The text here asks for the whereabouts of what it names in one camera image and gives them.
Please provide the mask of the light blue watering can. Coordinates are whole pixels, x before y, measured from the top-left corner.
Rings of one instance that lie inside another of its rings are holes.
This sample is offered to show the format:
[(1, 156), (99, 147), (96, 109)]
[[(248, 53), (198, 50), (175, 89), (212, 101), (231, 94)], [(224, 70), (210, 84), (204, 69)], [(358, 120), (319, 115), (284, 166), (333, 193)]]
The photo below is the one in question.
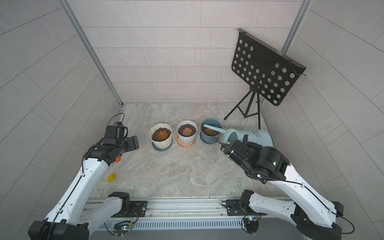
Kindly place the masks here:
[(270, 134), (261, 129), (255, 130), (255, 131), (243, 131), (243, 130), (235, 130), (235, 129), (224, 130), (224, 129), (207, 125), (207, 124), (204, 124), (204, 127), (224, 134), (223, 140), (222, 140), (223, 143), (232, 143), (235, 140), (239, 140), (242, 142), (244, 136), (248, 135), (248, 142), (256, 143), (263, 147), (275, 146)]

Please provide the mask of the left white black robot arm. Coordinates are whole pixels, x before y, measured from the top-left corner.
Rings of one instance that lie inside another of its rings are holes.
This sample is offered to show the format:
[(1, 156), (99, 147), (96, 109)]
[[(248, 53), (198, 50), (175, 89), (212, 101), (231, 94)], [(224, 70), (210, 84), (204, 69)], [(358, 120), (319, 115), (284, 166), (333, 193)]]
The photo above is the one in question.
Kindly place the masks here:
[(32, 240), (87, 240), (109, 218), (130, 214), (133, 209), (130, 195), (114, 192), (81, 218), (87, 200), (107, 168), (122, 154), (137, 149), (137, 136), (128, 137), (128, 128), (122, 122), (107, 126), (105, 136), (84, 154), (77, 176), (57, 205), (44, 220), (32, 223), (29, 237)]

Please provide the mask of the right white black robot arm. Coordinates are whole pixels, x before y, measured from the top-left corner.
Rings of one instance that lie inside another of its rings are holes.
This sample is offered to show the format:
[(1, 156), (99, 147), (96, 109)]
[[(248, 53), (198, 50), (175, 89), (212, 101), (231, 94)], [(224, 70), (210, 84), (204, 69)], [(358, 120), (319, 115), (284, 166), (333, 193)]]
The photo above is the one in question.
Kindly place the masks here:
[(262, 184), (270, 182), (290, 197), (290, 201), (276, 200), (245, 190), (239, 200), (239, 209), (244, 214), (266, 214), (285, 220), (312, 240), (342, 238), (342, 228), (336, 219), (343, 216), (343, 205), (320, 195), (280, 151), (238, 140), (223, 143), (221, 150), (247, 177)]

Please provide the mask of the orange red succulent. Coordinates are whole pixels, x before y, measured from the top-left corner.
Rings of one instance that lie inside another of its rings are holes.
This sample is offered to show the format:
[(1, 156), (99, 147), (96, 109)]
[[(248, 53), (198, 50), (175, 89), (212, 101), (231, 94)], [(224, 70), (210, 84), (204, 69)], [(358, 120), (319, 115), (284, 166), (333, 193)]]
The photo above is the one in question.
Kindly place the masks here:
[(159, 128), (155, 131), (153, 135), (153, 140), (156, 142), (165, 141), (170, 137), (171, 133), (172, 132), (166, 128)]

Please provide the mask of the green red succulent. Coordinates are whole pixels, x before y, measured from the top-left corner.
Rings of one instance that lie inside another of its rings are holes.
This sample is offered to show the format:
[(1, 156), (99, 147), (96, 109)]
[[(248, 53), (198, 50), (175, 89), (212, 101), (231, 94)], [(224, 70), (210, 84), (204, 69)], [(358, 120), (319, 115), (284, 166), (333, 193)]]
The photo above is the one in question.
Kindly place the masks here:
[(208, 129), (208, 128), (205, 128), (203, 130), (204, 134), (207, 135), (207, 136), (216, 136), (218, 134), (220, 134), (219, 132), (215, 131), (215, 130), (212, 130), (212, 129)]

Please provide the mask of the pink succulent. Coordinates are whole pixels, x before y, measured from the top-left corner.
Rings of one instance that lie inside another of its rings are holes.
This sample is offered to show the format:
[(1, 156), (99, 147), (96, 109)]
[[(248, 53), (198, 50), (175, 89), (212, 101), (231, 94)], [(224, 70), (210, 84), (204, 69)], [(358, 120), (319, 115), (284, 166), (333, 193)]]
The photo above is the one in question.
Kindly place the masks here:
[(190, 127), (185, 127), (182, 130), (182, 136), (183, 137), (190, 137), (194, 134), (194, 130)]

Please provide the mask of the yellow plastic wedge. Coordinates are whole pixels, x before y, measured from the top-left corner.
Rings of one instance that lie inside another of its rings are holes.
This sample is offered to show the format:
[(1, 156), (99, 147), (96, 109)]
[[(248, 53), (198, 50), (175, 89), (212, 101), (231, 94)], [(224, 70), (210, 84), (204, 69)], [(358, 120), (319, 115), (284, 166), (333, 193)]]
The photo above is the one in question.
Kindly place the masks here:
[(116, 180), (116, 174), (111, 173), (111, 174), (108, 176), (107, 181), (108, 181), (108, 182), (112, 182), (112, 181), (115, 181), (115, 180)]

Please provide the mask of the blue ribbed plant pot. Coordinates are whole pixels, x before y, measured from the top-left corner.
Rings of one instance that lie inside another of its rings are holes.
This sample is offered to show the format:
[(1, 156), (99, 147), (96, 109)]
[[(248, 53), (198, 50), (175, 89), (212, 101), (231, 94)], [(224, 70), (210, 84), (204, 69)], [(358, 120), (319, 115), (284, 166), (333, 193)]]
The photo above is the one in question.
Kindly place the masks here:
[(206, 144), (212, 145), (217, 141), (217, 139), (220, 138), (221, 133), (215, 130), (208, 129), (205, 127), (205, 125), (210, 125), (220, 129), (222, 128), (222, 125), (219, 123), (219, 121), (214, 119), (207, 119), (202, 122), (200, 132), (201, 140)]

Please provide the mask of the terracotta pot saucer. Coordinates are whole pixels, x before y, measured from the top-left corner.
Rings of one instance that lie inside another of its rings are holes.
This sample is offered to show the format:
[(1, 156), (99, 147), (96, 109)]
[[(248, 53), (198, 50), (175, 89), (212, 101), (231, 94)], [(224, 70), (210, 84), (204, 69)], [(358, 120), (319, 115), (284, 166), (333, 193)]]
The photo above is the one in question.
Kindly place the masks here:
[(179, 146), (181, 146), (181, 147), (183, 147), (183, 148), (188, 148), (188, 147), (191, 147), (191, 146), (195, 143), (196, 140), (193, 140), (191, 143), (186, 144), (186, 143), (184, 143), (184, 142), (180, 139), (179, 135), (177, 135), (177, 136), (176, 136), (176, 141), (177, 141), (177, 144), (178, 144)]

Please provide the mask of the white round plant pot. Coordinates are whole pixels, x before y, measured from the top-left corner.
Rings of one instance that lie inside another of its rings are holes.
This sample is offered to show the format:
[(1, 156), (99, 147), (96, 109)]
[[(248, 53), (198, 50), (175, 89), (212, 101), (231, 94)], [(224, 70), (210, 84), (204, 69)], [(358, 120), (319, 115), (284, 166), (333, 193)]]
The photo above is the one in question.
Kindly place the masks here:
[(184, 145), (191, 145), (198, 132), (197, 125), (192, 121), (182, 121), (177, 126), (179, 141)]

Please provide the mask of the white ventilation grille strip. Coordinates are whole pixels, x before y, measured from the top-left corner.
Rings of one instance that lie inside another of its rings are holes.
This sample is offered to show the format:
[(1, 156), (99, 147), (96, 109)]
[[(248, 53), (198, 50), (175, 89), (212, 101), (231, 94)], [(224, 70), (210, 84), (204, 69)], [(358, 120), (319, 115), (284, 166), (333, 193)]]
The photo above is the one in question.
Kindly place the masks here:
[(238, 219), (163, 219), (141, 220), (134, 227), (134, 231), (149, 230), (215, 230), (242, 229)]

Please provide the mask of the left green circuit board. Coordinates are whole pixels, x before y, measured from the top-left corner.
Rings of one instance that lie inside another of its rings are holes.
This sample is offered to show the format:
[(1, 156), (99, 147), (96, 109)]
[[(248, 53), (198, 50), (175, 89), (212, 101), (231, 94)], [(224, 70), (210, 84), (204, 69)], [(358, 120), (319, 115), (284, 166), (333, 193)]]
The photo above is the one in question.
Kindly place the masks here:
[(132, 221), (122, 221), (115, 224), (113, 232), (115, 235), (123, 238), (126, 233), (133, 229), (134, 225), (135, 223)]

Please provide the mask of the black perforated music stand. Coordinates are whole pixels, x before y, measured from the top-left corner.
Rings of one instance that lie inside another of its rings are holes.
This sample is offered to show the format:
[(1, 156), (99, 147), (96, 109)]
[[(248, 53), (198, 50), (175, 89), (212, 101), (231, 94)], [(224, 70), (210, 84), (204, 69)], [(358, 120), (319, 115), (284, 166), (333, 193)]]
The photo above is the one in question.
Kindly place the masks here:
[(261, 123), (260, 98), (279, 106), (307, 67), (262, 40), (239, 28), (232, 61), (232, 71), (249, 86), (249, 91), (224, 117), (235, 110), (243, 117), (258, 117)]

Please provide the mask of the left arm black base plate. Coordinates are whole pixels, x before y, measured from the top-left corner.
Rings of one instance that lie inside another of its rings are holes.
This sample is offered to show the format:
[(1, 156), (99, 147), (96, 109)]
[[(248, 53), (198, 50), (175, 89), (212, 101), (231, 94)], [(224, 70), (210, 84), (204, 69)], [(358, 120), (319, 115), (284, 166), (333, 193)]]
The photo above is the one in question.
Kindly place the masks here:
[(131, 202), (131, 209), (122, 215), (122, 218), (143, 218), (147, 211), (147, 201)]

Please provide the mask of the aluminium mounting rail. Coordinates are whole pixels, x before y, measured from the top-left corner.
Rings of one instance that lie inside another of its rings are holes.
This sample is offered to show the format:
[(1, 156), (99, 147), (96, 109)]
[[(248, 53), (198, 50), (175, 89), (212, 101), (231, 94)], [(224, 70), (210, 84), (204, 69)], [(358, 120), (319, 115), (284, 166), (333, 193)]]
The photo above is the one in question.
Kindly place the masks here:
[[(133, 201), (147, 201), (146, 215), (140, 220), (160, 219), (219, 219), (243, 216), (228, 216), (221, 205), (224, 200), (239, 197), (196, 197), (196, 198), (131, 198)], [(268, 217), (291, 220), (296, 205), (285, 198), (271, 199), (256, 195), (254, 207), (241, 207), (256, 213), (267, 214)]]

